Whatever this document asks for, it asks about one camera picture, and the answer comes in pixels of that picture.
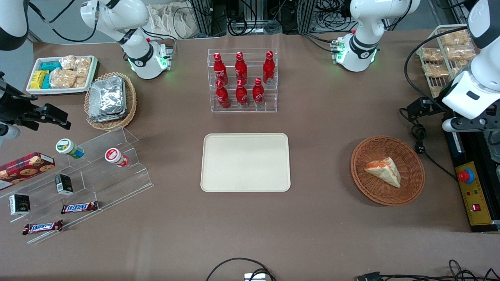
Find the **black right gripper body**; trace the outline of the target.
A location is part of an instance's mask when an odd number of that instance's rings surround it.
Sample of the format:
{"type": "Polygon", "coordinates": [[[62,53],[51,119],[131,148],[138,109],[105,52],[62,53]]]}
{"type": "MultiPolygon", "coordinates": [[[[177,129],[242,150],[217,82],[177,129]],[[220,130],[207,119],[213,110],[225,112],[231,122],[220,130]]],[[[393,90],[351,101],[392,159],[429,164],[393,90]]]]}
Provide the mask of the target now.
{"type": "Polygon", "coordinates": [[[29,100],[3,94],[0,99],[0,120],[9,124],[14,124],[16,119],[37,120],[40,117],[40,113],[36,111],[37,108],[38,106],[33,105],[29,100]]]}

